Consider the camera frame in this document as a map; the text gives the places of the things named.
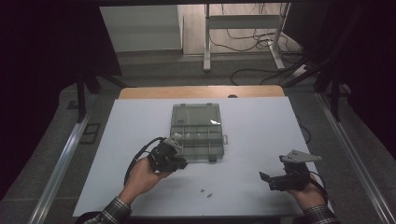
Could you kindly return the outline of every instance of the table surface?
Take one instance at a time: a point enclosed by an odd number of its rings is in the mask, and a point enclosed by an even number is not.
[[[240,98],[227,99],[230,94]],[[216,86],[124,89],[111,111],[74,216],[102,210],[120,192],[131,158],[151,139],[169,134],[172,106],[183,103],[219,104],[223,134],[229,139],[224,158],[215,164],[191,163],[173,173],[135,200],[132,216],[301,214],[289,194],[269,190],[259,176],[259,171],[283,175],[278,156],[292,149],[309,153],[288,97],[278,86]],[[307,166],[316,171],[313,162]]]

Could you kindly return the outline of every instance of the wooden table edge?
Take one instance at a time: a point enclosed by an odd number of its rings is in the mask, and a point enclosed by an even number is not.
[[[227,98],[236,97],[282,97],[282,88],[265,86],[178,86],[125,88],[119,99],[175,99],[175,98]]]

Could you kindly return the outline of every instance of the plaid sleeve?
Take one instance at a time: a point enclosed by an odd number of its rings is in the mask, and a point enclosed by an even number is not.
[[[131,214],[131,208],[119,197],[103,210],[96,218],[86,221],[84,224],[120,224],[123,223]]]
[[[312,224],[340,224],[334,213],[325,205],[320,205],[304,210],[305,217]]]

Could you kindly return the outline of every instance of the gray floor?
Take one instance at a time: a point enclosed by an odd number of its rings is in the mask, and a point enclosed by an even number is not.
[[[275,69],[268,54],[217,55],[213,59],[210,73],[202,71],[202,57],[186,57],[180,52],[124,53],[120,55],[120,63],[123,73],[120,79],[135,86],[232,85],[229,77],[237,69]],[[244,73],[239,74],[235,81],[241,85],[257,85],[270,75],[272,74]],[[266,84],[276,84],[281,78],[276,77]],[[92,144],[78,145],[45,223],[75,221],[71,214],[91,168],[113,102],[120,93],[117,86],[99,80],[103,89],[89,120],[89,124],[100,123],[98,138]],[[382,223],[320,107],[312,89],[314,81],[315,78],[311,77],[284,91],[290,98],[295,114],[311,133],[311,141],[307,144],[309,150],[324,159],[317,162],[316,166],[327,182],[335,214],[343,223]],[[2,223],[18,224],[29,220],[77,120],[77,110],[70,107],[76,100],[75,86],[61,93],[60,105],[46,134],[19,178],[0,202]],[[340,115],[351,141],[395,214],[395,160],[348,106],[347,98],[340,101]],[[308,138],[306,131],[302,130],[302,133]],[[84,135],[82,141],[89,142],[91,138]]]

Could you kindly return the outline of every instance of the hand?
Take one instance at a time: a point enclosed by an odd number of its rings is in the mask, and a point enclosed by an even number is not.
[[[131,205],[138,195],[151,190],[160,180],[166,178],[170,174],[172,173],[154,173],[149,166],[149,159],[147,157],[142,158],[134,165],[119,198],[126,204]]]
[[[326,204],[320,190],[311,183],[303,190],[290,189],[288,193],[294,197],[303,211],[311,207]]]

